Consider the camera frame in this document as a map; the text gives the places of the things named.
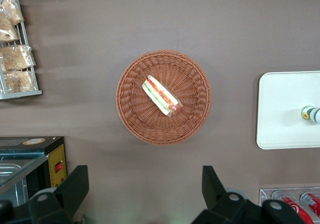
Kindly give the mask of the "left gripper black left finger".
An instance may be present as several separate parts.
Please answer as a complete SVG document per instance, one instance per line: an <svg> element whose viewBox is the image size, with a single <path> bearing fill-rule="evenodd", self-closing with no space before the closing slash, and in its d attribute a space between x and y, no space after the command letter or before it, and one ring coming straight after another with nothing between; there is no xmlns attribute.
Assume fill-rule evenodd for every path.
<svg viewBox="0 0 320 224"><path fill-rule="evenodd" d="M89 192L88 167L77 166L53 191L41 190L28 202L32 223L73 223Z"/></svg>

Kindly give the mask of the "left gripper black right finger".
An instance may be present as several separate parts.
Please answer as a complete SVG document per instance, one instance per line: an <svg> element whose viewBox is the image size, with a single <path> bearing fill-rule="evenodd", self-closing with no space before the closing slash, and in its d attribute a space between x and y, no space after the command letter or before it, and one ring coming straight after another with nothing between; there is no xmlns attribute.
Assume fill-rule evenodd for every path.
<svg viewBox="0 0 320 224"><path fill-rule="evenodd" d="M226 191L212 166L202 167L202 195L206 203L193 223L262 223L260 207L241 194Z"/></svg>

